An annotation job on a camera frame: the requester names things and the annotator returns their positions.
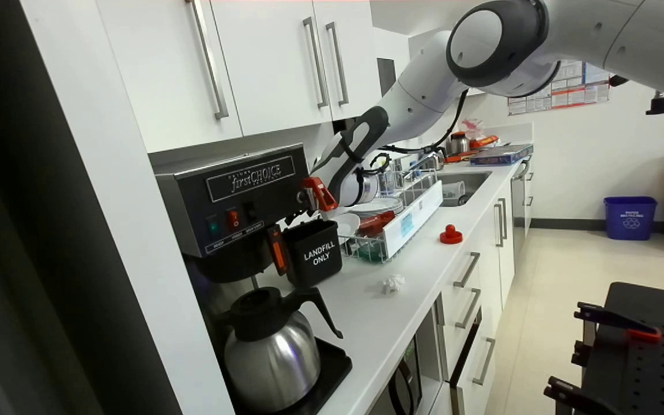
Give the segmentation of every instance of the cabinet door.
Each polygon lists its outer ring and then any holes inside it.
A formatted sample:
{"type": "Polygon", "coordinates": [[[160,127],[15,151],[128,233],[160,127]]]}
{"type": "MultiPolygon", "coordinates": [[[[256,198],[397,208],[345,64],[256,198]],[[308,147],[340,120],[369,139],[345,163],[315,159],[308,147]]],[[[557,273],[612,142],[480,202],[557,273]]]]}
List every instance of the cabinet door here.
{"type": "Polygon", "coordinates": [[[331,117],[358,117],[379,99],[369,0],[314,0],[331,117]]]}
{"type": "Polygon", "coordinates": [[[480,250],[480,287],[482,287],[482,305],[486,309],[486,315],[494,323],[494,331],[499,323],[499,311],[503,311],[503,302],[499,302],[499,250],[496,246],[496,238],[498,238],[498,209],[494,208],[491,213],[486,213],[482,218],[482,224],[474,227],[472,238],[474,238],[474,246],[480,250]]]}
{"type": "Polygon", "coordinates": [[[529,227],[533,227],[533,205],[535,205],[533,180],[535,180],[535,171],[528,171],[524,174],[524,230],[525,230],[525,238],[529,234],[529,227]]]}
{"type": "Polygon", "coordinates": [[[310,0],[212,0],[246,136],[330,122],[310,0]]]}
{"type": "Polygon", "coordinates": [[[99,0],[99,9],[149,151],[241,136],[207,0],[99,0]]]}
{"type": "Polygon", "coordinates": [[[511,222],[511,186],[504,186],[496,200],[498,209],[498,273],[499,273],[499,305],[506,302],[513,280],[513,222],[511,222]]]}
{"type": "Polygon", "coordinates": [[[453,415],[486,413],[494,377],[496,377],[496,339],[491,331],[491,315],[482,314],[482,326],[474,333],[465,367],[451,390],[453,415]]]}

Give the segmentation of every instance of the stainless steel kettle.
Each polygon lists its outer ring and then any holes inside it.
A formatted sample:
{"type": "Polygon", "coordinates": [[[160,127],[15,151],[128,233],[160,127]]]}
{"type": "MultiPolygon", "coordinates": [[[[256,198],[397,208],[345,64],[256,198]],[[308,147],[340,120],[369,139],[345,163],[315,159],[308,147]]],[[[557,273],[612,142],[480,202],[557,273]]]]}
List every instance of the stainless steel kettle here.
{"type": "Polygon", "coordinates": [[[450,140],[445,142],[445,151],[451,154],[451,157],[471,151],[468,136],[461,134],[461,132],[451,134],[450,140]]]}
{"type": "Polygon", "coordinates": [[[225,315],[235,330],[224,345],[224,364],[241,403],[253,413],[276,413],[298,403],[321,375],[310,324],[298,311],[305,302],[314,302],[340,339],[315,287],[288,296],[276,287],[258,287],[239,296],[225,315]]]}

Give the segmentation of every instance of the drawer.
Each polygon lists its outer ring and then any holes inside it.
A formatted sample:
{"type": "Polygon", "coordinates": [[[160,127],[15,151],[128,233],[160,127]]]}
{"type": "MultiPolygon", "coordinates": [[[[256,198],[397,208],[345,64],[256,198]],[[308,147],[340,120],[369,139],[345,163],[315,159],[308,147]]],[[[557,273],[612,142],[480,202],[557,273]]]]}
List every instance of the drawer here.
{"type": "Polygon", "coordinates": [[[468,311],[472,311],[472,294],[482,292],[482,271],[477,268],[480,262],[480,253],[471,250],[465,255],[465,265],[456,271],[456,277],[451,278],[451,283],[442,291],[436,311],[437,311],[437,323],[439,324],[458,324],[462,326],[468,320],[468,311]]]}
{"type": "Polygon", "coordinates": [[[496,377],[496,339],[477,330],[472,337],[465,364],[458,377],[450,382],[451,413],[453,415],[482,415],[489,406],[489,393],[496,377]]]}
{"type": "Polygon", "coordinates": [[[480,291],[472,287],[471,292],[472,292],[471,306],[461,317],[462,324],[439,324],[442,326],[442,354],[445,354],[442,374],[453,370],[456,360],[461,356],[462,345],[468,340],[468,331],[472,330],[474,315],[482,314],[480,291]]]}

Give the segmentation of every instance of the kitchen counter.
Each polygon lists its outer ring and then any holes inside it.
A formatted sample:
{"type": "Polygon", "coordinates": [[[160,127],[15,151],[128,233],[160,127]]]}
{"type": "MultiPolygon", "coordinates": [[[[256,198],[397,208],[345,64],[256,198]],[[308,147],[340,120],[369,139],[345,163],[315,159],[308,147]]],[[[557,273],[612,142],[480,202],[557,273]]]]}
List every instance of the kitchen counter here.
{"type": "Polygon", "coordinates": [[[343,331],[336,339],[314,306],[302,306],[315,337],[340,345],[352,360],[352,370],[324,403],[324,415],[367,413],[393,374],[406,345],[421,324],[427,311],[468,253],[468,234],[483,213],[494,212],[496,195],[509,186],[513,165],[445,165],[445,172],[483,172],[489,180],[461,208],[437,208],[416,234],[386,262],[371,265],[345,255],[343,270],[318,287],[343,331]],[[461,243],[439,243],[439,230],[453,224],[462,233],[461,243]],[[398,292],[382,292],[382,280],[401,277],[398,292]]]}

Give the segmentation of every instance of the blue recycling bin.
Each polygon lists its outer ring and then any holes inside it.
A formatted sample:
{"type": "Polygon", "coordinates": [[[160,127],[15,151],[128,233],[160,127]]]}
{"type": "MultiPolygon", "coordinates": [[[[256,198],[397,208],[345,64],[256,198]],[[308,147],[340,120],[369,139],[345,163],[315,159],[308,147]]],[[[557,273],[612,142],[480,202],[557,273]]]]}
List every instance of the blue recycling bin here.
{"type": "Polygon", "coordinates": [[[656,200],[647,195],[603,198],[610,240],[649,240],[656,200]]]}

